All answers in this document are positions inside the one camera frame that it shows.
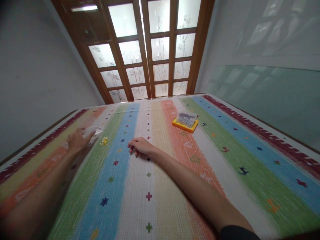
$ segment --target wall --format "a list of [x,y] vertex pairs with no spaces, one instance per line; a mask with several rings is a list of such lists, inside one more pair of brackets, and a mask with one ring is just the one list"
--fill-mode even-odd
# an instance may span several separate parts
[[[266,12],[272,4],[274,12]],[[206,92],[219,65],[320,70],[319,15],[320,2],[313,0],[216,0],[195,92]],[[258,24],[268,22],[262,40],[246,46]]]
[[72,110],[103,104],[50,4],[1,6],[0,161]]
[[319,1],[216,1],[195,92],[320,151],[319,62]]

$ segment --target black sleeve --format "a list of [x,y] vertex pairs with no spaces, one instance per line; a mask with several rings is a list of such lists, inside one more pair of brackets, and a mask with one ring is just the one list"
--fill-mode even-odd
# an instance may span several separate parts
[[220,240],[260,240],[260,238],[248,229],[230,225],[221,229]]

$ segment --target table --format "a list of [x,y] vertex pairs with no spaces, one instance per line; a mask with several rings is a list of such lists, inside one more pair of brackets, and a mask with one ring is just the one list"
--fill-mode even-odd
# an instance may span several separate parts
[[[193,134],[171,125],[181,109],[198,115]],[[210,94],[77,110],[0,167],[1,214],[61,161],[69,134],[90,126],[103,132],[61,186],[48,239],[215,238],[153,159],[128,153],[138,136],[218,189],[261,239],[320,226],[320,156]]]

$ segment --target wooden frame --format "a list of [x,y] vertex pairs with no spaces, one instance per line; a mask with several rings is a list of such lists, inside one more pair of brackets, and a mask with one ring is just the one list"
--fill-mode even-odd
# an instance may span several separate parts
[[[155,97],[155,85],[168,83],[168,96],[173,95],[173,84],[175,82],[188,81],[186,94],[194,93],[196,86],[197,76],[199,73],[201,58],[204,50],[205,40],[208,32],[208,27],[210,23],[210,18],[214,6],[214,1],[211,0],[201,0],[199,18],[197,27],[177,29],[177,17],[178,17],[178,6],[179,0],[170,0],[170,27],[168,32],[157,32],[150,33],[149,25],[149,12],[148,12],[148,1],[152,0],[141,0],[143,20],[144,20],[144,30],[145,30],[145,40],[146,40],[146,50],[148,58],[145,53],[145,43],[143,37],[143,27],[140,15],[139,0],[93,0],[92,3],[96,4],[98,7],[99,14],[102,16],[103,22],[100,25],[102,28],[106,29],[109,39],[101,39],[98,41],[89,40],[81,41],[77,32],[74,29],[74,25],[71,21],[71,8],[70,6],[80,6],[79,4],[84,4],[86,1],[76,0],[51,0],[54,7],[56,8],[61,20],[63,21],[66,29],[71,36],[81,58],[83,59],[88,71],[94,80],[103,100],[106,104],[113,103],[113,99],[109,93],[112,90],[123,89],[125,91],[128,101],[133,101],[133,87],[146,86],[148,98]],[[111,15],[109,12],[109,6],[121,5],[121,4],[132,4],[134,11],[134,18],[136,22],[137,35],[116,37],[115,29],[112,24]],[[176,48],[176,38],[180,34],[195,33],[195,41],[192,56],[175,58],[175,48]],[[152,61],[152,48],[151,39],[169,37],[169,59]],[[140,47],[141,63],[124,64],[122,54],[120,51],[119,43],[138,41]],[[98,68],[91,52],[89,46],[109,44],[113,58],[115,61],[115,66],[110,67],[100,67]],[[176,62],[191,61],[189,77],[183,79],[174,79],[174,66]],[[158,64],[169,64],[168,80],[164,81],[154,81],[154,70],[153,66]],[[130,84],[129,77],[127,75],[127,68],[143,67],[145,83]],[[107,87],[101,72],[118,70],[122,86],[117,87]]]
[[[156,97],[155,85],[168,83],[168,96],[172,96],[174,83],[183,82],[183,81],[188,81],[186,94],[194,93],[194,88],[196,85],[200,64],[201,64],[201,58],[204,50],[205,40],[207,37],[208,28],[209,28],[210,18],[211,18],[213,6],[214,6],[214,1],[201,0],[197,27],[177,29],[179,0],[170,0],[169,31],[157,32],[157,33],[150,33],[149,10],[148,10],[148,2],[150,1],[153,1],[153,0],[141,0],[142,12],[144,16],[143,22],[144,22],[144,30],[145,30],[145,37],[146,37],[146,48],[148,53],[151,95],[153,98]],[[177,35],[189,34],[189,33],[195,33],[192,56],[175,58]],[[169,37],[169,59],[153,61],[151,39],[163,38],[163,37]],[[191,61],[189,77],[183,78],[183,79],[174,79],[175,63],[184,62],[184,61]],[[169,64],[168,80],[155,81],[153,66],[158,64]]]

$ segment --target red stripe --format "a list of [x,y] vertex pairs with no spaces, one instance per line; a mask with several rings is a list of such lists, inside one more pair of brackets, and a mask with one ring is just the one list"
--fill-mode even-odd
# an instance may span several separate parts
[[18,171],[24,164],[26,164],[31,158],[33,158],[38,152],[45,148],[53,139],[55,139],[60,133],[62,133],[67,127],[69,127],[75,120],[83,115],[88,109],[82,109],[58,129],[52,132],[49,136],[31,148],[28,152],[22,155],[18,160],[13,162],[9,167],[0,173],[0,184],[5,182],[12,174]]
[[312,158],[309,158],[309,156],[307,156],[304,153],[299,153],[298,149],[292,147],[288,143],[284,143],[284,141],[279,139],[277,136],[274,136],[272,133],[251,122],[249,119],[243,117],[241,114],[228,108],[218,100],[210,97],[209,95],[204,95],[203,97],[215,106],[217,106],[218,108],[220,108],[221,110],[223,110],[225,113],[229,114],[231,117],[242,123],[245,127],[255,132],[256,135],[258,135],[264,141],[268,142],[271,146],[278,149],[297,165],[302,167],[304,170],[308,171],[312,176],[320,180],[320,165],[314,165],[318,164],[317,161],[315,161]]

